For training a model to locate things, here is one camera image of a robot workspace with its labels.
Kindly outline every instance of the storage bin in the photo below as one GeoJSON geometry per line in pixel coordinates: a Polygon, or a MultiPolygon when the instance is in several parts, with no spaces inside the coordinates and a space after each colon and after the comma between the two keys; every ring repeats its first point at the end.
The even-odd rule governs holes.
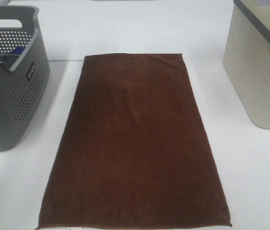
{"type": "Polygon", "coordinates": [[[0,19],[16,19],[21,28],[0,28],[0,55],[25,50],[10,69],[0,62],[0,150],[14,146],[28,127],[44,93],[50,68],[38,9],[0,6],[0,19]]]}
{"type": "Polygon", "coordinates": [[[234,4],[223,64],[252,122],[270,128],[270,7],[234,4]]]}

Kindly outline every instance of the gray plastic basket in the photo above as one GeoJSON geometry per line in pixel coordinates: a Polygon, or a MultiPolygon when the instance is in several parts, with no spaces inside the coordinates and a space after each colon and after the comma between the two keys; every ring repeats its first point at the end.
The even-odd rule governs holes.
{"type": "Polygon", "coordinates": [[[10,69],[0,62],[0,150],[15,145],[28,127],[44,93],[50,68],[38,8],[0,6],[0,19],[16,19],[21,28],[0,28],[0,55],[26,46],[10,69]]]}

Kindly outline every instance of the basket handle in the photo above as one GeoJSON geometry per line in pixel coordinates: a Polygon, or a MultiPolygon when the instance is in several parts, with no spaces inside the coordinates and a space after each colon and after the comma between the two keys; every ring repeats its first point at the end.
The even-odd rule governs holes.
{"type": "Polygon", "coordinates": [[[16,19],[22,28],[34,33],[38,28],[38,8],[34,6],[0,6],[0,19],[16,19]]]}

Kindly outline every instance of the basket hole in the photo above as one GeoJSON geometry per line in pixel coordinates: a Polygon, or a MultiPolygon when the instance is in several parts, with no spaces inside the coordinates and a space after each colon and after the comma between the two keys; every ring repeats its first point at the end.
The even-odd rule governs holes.
{"type": "Polygon", "coordinates": [[[0,28],[22,28],[22,23],[16,19],[0,19],[0,28]]]}

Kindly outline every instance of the beige storage bin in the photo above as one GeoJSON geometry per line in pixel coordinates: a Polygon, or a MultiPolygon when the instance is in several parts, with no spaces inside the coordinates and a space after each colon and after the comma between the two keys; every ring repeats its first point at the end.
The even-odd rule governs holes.
{"type": "Polygon", "coordinates": [[[252,122],[270,128],[270,7],[234,4],[223,64],[252,122]]]}

